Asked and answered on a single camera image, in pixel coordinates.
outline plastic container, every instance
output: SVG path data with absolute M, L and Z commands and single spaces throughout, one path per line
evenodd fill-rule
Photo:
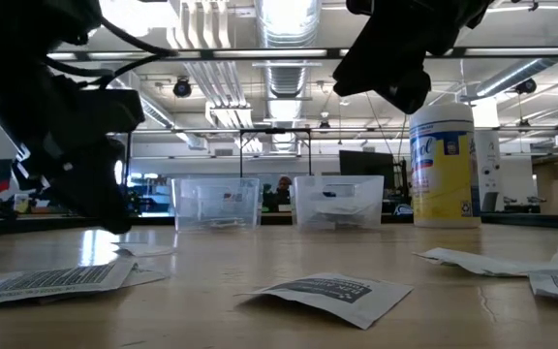
M 426 107 L 411 117 L 415 225 L 481 224 L 473 113 L 462 104 Z
M 384 191 L 380 175 L 297 177 L 296 225 L 301 231 L 380 227 Z
M 255 229 L 260 224 L 259 179 L 173 179 L 171 190 L 178 232 Z

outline person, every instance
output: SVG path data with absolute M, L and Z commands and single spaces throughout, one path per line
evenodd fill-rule
M 292 180 L 283 175 L 279 178 L 279 183 L 277 183 L 277 205 L 289 205 L 290 204 L 290 186 L 292 185 Z

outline table surface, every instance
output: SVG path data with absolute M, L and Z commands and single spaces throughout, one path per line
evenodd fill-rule
M 52 231 L 0 237 L 0 272 L 108 263 L 118 258 L 113 241 L 176 246 L 173 255 L 139 259 L 170 278 L 46 305 L 0 306 L 0 348 L 558 348 L 558 301 L 534 298 L 526 278 L 478 276 L 412 254 L 445 247 L 548 261 L 558 245 L 551 229 Z M 367 331 L 293 302 L 234 296 L 324 271 L 415 290 Z

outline computer monitor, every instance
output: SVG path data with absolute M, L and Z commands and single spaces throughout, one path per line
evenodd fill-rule
M 393 155 L 363 151 L 339 150 L 341 175 L 382 175 L 385 189 L 395 189 Z

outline wooden table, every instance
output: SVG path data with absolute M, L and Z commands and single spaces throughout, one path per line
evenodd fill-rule
M 140 260 L 171 278 L 48 305 L 0 307 L 0 348 L 558 348 L 558 301 L 535 299 L 527 279 L 477 276 L 412 255 L 440 246 L 547 261 L 558 245 L 556 230 L 42 232 L 0 237 L 0 271 L 107 263 L 116 258 L 109 243 L 119 238 L 177 245 L 175 255 Z M 415 290 L 368 331 L 302 305 L 233 296 L 321 271 Z

